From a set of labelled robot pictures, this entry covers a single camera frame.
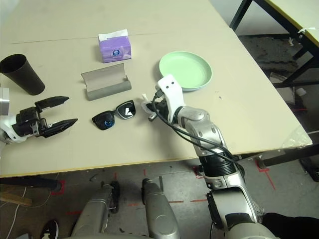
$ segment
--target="light green plate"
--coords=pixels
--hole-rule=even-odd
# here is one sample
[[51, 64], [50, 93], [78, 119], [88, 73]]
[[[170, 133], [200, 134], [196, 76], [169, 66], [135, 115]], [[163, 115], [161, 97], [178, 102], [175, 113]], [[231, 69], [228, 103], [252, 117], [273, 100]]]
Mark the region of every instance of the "light green plate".
[[174, 51], [159, 62], [163, 76], [172, 74], [183, 91], [195, 91], [206, 86], [212, 78], [210, 65], [200, 56], [186, 51]]

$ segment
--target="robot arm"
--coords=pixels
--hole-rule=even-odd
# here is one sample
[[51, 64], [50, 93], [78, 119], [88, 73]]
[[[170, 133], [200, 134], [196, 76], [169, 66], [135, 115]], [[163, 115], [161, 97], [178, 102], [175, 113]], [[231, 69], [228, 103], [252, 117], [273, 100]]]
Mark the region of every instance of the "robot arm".
[[166, 124], [185, 129], [204, 169], [209, 210], [215, 226], [225, 231], [226, 238], [241, 239], [259, 236], [273, 239], [274, 235], [257, 222], [255, 206], [244, 182], [241, 165], [228, 151], [219, 128], [210, 121], [209, 113], [185, 106], [182, 89], [172, 75], [158, 81], [155, 98], [163, 100], [154, 104], [153, 111]]
[[0, 152], [8, 143], [23, 142], [31, 136], [48, 138], [71, 127], [77, 119], [67, 119], [53, 124], [47, 124], [41, 117], [41, 112], [64, 103], [68, 97], [51, 97], [35, 103], [35, 107], [21, 110], [17, 115], [8, 115], [9, 92], [0, 88]]

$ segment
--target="black pants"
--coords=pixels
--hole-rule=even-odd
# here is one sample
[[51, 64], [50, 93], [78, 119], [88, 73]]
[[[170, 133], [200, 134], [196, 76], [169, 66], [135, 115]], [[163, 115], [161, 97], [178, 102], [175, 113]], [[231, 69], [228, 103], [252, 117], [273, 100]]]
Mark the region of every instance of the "black pants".
[[281, 239], [319, 238], [319, 219], [307, 217], [286, 217], [277, 213], [267, 213], [262, 224]]

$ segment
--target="sunglasses lens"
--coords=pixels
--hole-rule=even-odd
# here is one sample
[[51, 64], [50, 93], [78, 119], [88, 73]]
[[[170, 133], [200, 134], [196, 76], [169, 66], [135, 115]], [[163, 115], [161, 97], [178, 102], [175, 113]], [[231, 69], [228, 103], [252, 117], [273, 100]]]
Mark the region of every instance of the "sunglasses lens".
[[136, 113], [134, 102], [127, 101], [127, 102], [117, 106], [116, 112], [124, 120], [127, 120], [127, 119], [133, 117]]
[[114, 115], [112, 111], [102, 112], [92, 118], [93, 123], [101, 130], [111, 128], [114, 123]]

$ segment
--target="black cable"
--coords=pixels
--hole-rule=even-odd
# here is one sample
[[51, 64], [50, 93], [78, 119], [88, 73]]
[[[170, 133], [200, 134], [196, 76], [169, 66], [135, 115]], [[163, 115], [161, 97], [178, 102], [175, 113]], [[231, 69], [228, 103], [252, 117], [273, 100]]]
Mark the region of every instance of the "black cable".
[[213, 150], [211, 150], [211, 149], [208, 149], [208, 148], [206, 148], [206, 147], [203, 147], [203, 146], [201, 146], [200, 144], [195, 143], [195, 142], [191, 141], [190, 139], [184, 137], [183, 135], [181, 135], [181, 134], [180, 134], [178, 131], [176, 131], [175, 129], [173, 129], [173, 130], [174, 130], [175, 133], [178, 134], [178, 136], [180, 136], [181, 138], [185, 139], [187, 142], [190, 142], [190, 143], [192, 143], [192, 144], [194, 144], [194, 145], [196, 145], [196, 146], [198, 146], [198, 147], [201, 147], [202, 149], [204, 149], [204, 150], [206, 150], [206, 151], [208, 151], [208, 152], [211, 152], [211, 153], [213, 153], [213, 154], [215, 154], [215, 155], [218, 155], [219, 157], [221, 157], [221, 158], [223, 158], [223, 159], [225, 159], [225, 160], [227, 160], [227, 161], [229, 161], [229, 162], [232, 162], [232, 163], [236, 164], [237, 167], [241, 167], [241, 165], [240, 165], [239, 163], [237, 163], [235, 160], [232, 160], [232, 159], [230, 159], [230, 158], [228, 158], [228, 157], [226, 157], [226, 156], [224, 156], [224, 155], [222, 155], [222, 154], [220, 154], [220, 153], [216, 153], [215, 151], [213, 151]]
[[230, 158], [233, 157], [233, 155], [231, 154], [231, 152], [230, 152], [227, 148], [221, 146], [220, 144], [215, 143], [215, 142], [210, 141], [210, 140], [205, 139], [205, 138], [201, 138], [201, 137], [197, 137], [197, 136], [195, 136], [195, 135], [192, 135], [192, 134], [190, 134], [190, 133], [188, 133], [188, 132], [186, 132], [186, 131], [184, 131], [184, 130], [182, 130], [182, 129], [176, 127], [176, 126], [174, 126], [173, 124], [169, 123], [169, 122], [157, 111], [157, 108], [156, 108], [156, 105], [155, 105], [155, 99], [156, 99], [156, 98], [159, 98], [159, 96], [155, 95], [155, 96], [153, 97], [152, 107], [154, 108], [154, 111], [155, 111], [156, 115], [157, 115], [165, 124], [167, 124], [169, 127], [173, 128], [173, 129], [177, 130], [178, 132], [180, 132], [180, 133], [182, 133], [182, 134], [185, 134], [185, 135], [187, 135], [187, 136], [189, 136], [189, 137], [192, 137], [192, 138], [195, 138], [195, 139], [197, 139], [197, 140], [200, 140], [200, 141], [203, 141], [203, 142], [212, 144], [212, 145], [214, 145], [215, 147], [220, 148], [220, 149], [222, 149], [224, 152], [226, 152], [226, 154], [228, 154], [228, 156], [229, 156]]
[[224, 156], [224, 155], [221, 155], [221, 154], [219, 154], [219, 153], [217, 153], [217, 152], [215, 152], [215, 151], [213, 151], [213, 150], [211, 150], [211, 149], [208, 149], [208, 148], [206, 148], [206, 147], [204, 147], [204, 146], [202, 146], [202, 145], [200, 145], [200, 144], [198, 144], [198, 143], [195, 143], [195, 142], [191, 141], [190, 139], [188, 139], [188, 138], [184, 137], [183, 135], [181, 135], [180, 133], [183, 133], [183, 134], [185, 134], [185, 135], [187, 135], [187, 136], [189, 136], [189, 137], [192, 137], [192, 138], [195, 138], [195, 139], [197, 139], [197, 140], [204, 141], [204, 142], [206, 142], [206, 143], [212, 144], [212, 145], [214, 145], [215, 147], [218, 147], [218, 148], [221, 148], [222, 150], [225, 150], [226, 153], [228, 153], [229, 155], [232, 156], [232, 154], [229, 152], [228, 149], [226, 149], [225, 147], [219, 145], [218, 143], [212, 142], [212, 141], [207, 140], [207, 139], [204, 139], [204, 138], [200, 138], [200, 137], [194, 136], [194, 135], [192, 135], [192, 134], [190, 134], [190, 133], [188, 133], [188, 132], [186, 132], [186, 131], [184, 131], [184, 130], [182, 130], [182, 129], [176, 127], [176, 126], [174, 126], [173, 124], [169, 123], [169, 122], [157, 111], [157, 108], [156, 108], [156, 105], [155, 105], [155, 99], [156, 99], [156, 98], [158, 98], [158, 96], [155, 95], [155, 96], [153, 97], [153, 100], [152, 100], [152, 107], [153, 107], [153, 109], [154, 109], [156, 115], [157, 115], [165, 124], [167, 124], [169, 127], [171, 127], [181, 138], [183, 138], [184, 140], [186, 140], [186, 141], [188, 141], [188, 142], [190, 142], [190, 143], [192, 143], [192, 144], [194, 144], [194, 145], [196, 145], [196, 146], [198, 146], [198, 147], [200, 147], [200, 148], [202, 148], [202, 149], [204, 149], [204, 150], [207, 150], [208, 152], [211, 152], [211, 153], [213, 153], [213, 154], [215, 154], [215, 155], [218, 155], [219, 157], [221, 157], [221, 158], [223, 158], [223, 159], [225, 159], [225, 160], [227, 160], [227, 161], [230, 161], [230, 162], [232, 162], [232, 163], [238, 165], [238, 163], [237, 163], [236, 161], [230, 159], [229, 157], [226, 157], [226, 156]]

